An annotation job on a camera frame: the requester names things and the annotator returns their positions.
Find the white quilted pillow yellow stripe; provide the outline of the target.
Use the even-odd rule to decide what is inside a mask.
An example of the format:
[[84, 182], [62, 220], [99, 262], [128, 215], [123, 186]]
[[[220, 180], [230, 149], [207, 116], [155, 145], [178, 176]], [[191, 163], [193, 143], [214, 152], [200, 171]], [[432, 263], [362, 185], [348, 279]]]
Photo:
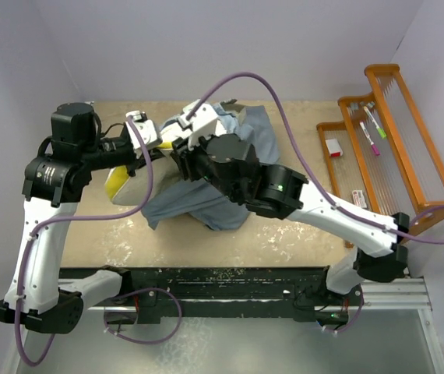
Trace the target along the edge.
[[[171, 157], [171, 143], [162, 143], [150, 150], [153, 168], [153, 188], [150, 199], [181, 181], [178, 166]], [[104, 183], [108, 199], [118, 206], [137, 206], [148, 189], [148, 170], [143, 155], [132, 166], [120, 166], [109, 171]]]

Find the patchwork green beige pillowcase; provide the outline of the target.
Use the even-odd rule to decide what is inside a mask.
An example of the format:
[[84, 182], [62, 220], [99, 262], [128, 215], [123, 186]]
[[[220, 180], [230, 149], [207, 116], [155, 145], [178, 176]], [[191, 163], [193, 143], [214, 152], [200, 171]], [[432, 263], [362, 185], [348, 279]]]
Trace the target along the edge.
[[[213, 105], [222, 126], [229, 133], [251, 143], [261, 165], [280, 160], [277, 138], [263, 106], [244, 106], [220, 102]], [[240, 198], [248, 186], [234, 165], [228, 173], [216, 167], [205, 178], [190, 182], [181, 178], [177, 164], [169, 155], [151, 157], [153, 191], [142, 214], [155, 229], [160, 221], [189, 213], [215, 231], [235, 230], [242, 226], [249, 211]]]

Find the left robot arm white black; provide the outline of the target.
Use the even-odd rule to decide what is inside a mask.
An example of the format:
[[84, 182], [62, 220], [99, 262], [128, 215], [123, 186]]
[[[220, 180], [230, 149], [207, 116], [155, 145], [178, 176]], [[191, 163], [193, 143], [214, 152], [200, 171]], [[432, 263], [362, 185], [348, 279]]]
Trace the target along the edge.
[[119, 166], [130, 171], [161, 142], [143, 111], [126, 114], [118, 137], [107, 138], [101, 130], [91, 104], [63, 104], [51, 114], [51, 135], [24, 171], [23, 240], [12, 283], [0, 301], [0, 322], [67, 334], [85, 310], [132, 291], [130, 271], [114, 266], [58, 283], [69, 225], [78, 220], [76, 210], [93, 171]]

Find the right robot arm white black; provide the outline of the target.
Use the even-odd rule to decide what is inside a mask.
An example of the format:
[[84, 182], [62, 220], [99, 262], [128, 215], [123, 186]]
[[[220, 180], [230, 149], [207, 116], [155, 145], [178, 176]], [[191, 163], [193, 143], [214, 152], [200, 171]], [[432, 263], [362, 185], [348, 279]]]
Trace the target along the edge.
[[260, 217], [308, 224], [353, 244], [355, 252], [325, 269], [321, 296], [346, 295], [365, 280], [389, 283], [407, 267], [408, 251], [396, 233], [408, 229], [404, 213], [373, 213], [321, 193], [303, 174], [260, 162], [255, 147], [235, 134], [201, 139], [195, 146], [176, 139], [171, 156], [183, 179], [203, 179]]

